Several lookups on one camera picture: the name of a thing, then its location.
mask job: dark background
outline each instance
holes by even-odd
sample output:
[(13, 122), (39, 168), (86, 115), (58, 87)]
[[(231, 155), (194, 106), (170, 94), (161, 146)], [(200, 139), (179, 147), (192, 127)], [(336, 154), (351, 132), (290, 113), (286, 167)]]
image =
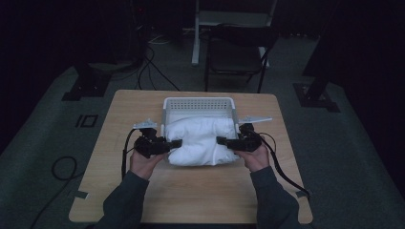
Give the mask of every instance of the dark background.
[[(206, 0), (201, 8), (253, 11), (268, 3), (245, 2)], [(181, 29), (194, 26), (195, 3), (190, 0), (0, 4), (0, 152), (53, 80), (75, 61), (135, 61), (137, 26), (150, 24), (180, 42)], [(345, 90), (402, 195), (404, 11), (404, 4), (395, 0), (279, 0), (274, 19), (283, 36), (320, 37), (303, 74)]]

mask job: table top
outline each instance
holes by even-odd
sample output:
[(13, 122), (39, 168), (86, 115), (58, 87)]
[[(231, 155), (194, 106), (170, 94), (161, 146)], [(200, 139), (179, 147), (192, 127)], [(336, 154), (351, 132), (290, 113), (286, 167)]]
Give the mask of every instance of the table top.
[[(254, 123), (255, 131), (275, 138), (281, 168), (290, 179), (303, 186), (274, 95), (120, 90), (115, 94), (78, 189), (88, 195), (86, 198), (75, 198), (69, 215), (71, 221), (101, 219), (104, 199), (121, 182), (122, 150), (128, 133), (135, 123), (147, 118), (160, 125), (166, 97), (231, 97), (239, 118), (247, 115), (271, 116), (272, 121)], [(129, 145), (139, 136), (140, 132), (135, 131)], [(298, 190), (274, 172), (285, 190), (297, 198), (299, 221), (310, 223), (312, 213), (307, 198), (298, 198)], [(179, 167), (161, 161), (150, 178), (142, 222), (256, 223), (256, 210), (256, 194), (242, 159), (231, 164), (201, 167)]]

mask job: forearm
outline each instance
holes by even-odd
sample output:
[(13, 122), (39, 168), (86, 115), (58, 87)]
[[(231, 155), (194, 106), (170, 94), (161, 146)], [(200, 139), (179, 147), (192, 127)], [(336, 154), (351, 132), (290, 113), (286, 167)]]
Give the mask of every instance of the forearm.
[(297, 200), (277, 182), (271, 167), (268, 166), (250, 175), (258, 201), (258, 228), (300, 228)]
[(95, 229), (137, 228), (142, 217), (143, 200), (149, 181), (128, 172), (103, 204), (104, 216)]

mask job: black chair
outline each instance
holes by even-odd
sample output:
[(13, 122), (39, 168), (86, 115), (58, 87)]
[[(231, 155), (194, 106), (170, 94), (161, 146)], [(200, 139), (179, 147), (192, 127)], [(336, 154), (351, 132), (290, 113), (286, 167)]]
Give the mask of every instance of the black chair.
[[(268, 53), (278, 34), (269, 26), (250, 27), (235, 24), (219, 24), (212, 27), (208, 38), (205, 59), (205, 91), (208, 91), (209, 75), (247, 75), (246, 83), (254, 74), (260, 74), (257, 93), (262, 88)], [(259, 48), (265, 49), (260, 54)]]

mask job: folded white towel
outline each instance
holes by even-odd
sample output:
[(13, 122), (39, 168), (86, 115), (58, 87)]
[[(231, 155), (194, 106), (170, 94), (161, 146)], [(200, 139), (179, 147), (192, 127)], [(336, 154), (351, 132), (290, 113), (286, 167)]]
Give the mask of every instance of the folded white towel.
[(177, 120), (165, 127), (168, 141), (182, 139), (182, 146), (173, 149), (168, 160), (180, 166), (217, 165), (238, 159), (226, 146), (217, 144), (217, 136), (235, 138), (232, 118), (197, 116)]

